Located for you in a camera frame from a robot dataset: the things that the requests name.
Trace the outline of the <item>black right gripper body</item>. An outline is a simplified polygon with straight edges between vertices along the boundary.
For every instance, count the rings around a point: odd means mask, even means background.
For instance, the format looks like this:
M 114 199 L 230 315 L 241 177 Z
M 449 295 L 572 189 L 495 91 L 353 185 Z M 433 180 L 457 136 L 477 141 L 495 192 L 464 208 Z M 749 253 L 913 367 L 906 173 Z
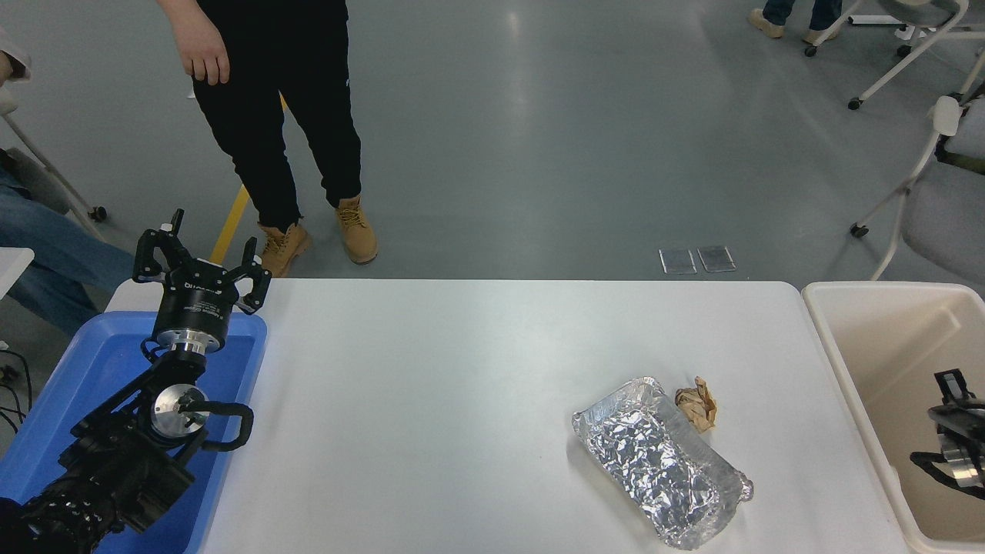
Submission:
M 927 414 L 935 423 L 938 434 L 957 437 L 984 436 L 983 403 L 939 405 L 929 408 Z

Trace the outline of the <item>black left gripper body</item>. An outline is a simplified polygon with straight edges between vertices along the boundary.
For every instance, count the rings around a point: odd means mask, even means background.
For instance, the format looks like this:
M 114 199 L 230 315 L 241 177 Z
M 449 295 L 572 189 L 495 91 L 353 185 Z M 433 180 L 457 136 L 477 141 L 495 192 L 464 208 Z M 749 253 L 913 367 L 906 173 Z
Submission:
M 239 290 L 225 282 L 225 268 L 203 259 L 169 270 L 152 329 L 159 345 L 172 345 L 182 333 L 192 333 L 204 345 L 224 345 Z

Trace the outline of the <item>person's right hand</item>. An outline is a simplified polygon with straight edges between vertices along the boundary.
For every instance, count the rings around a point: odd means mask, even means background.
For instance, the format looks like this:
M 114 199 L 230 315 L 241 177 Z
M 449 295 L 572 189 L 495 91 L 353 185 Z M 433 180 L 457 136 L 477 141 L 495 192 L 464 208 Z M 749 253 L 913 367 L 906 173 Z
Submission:
M 183 15 L 172 30 L 187 75 L 207 85 L 229 83 L 231 61 L 224 39 L 206 15 Z

